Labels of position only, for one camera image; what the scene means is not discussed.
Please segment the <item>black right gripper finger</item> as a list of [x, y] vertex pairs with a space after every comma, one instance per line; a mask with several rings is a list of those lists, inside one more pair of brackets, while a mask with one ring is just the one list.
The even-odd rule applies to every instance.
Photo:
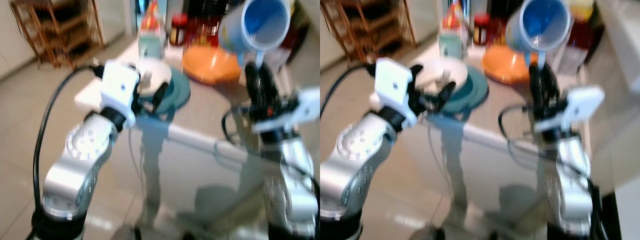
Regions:
[[250, 96], [258, 96], [260, 93], [259, 67], [254, 63], [247, 63], [244, 67], [246, 89]]
[[531, 94], [539, 95], [544, 93], [544, 79], [542, 76], [544, 67], [540, 68], [537, 63], [531, 63], [528, 67], [529, 71], [529, 87]]
[[543, 93], [546, 97], [560, 96], [557, 78], [549, 64], [544, 64], [543, 67]]
[[267, 64], [259, 68], [259, 85], [259, 92], [263, 98], [279, 98], [278, 86]]

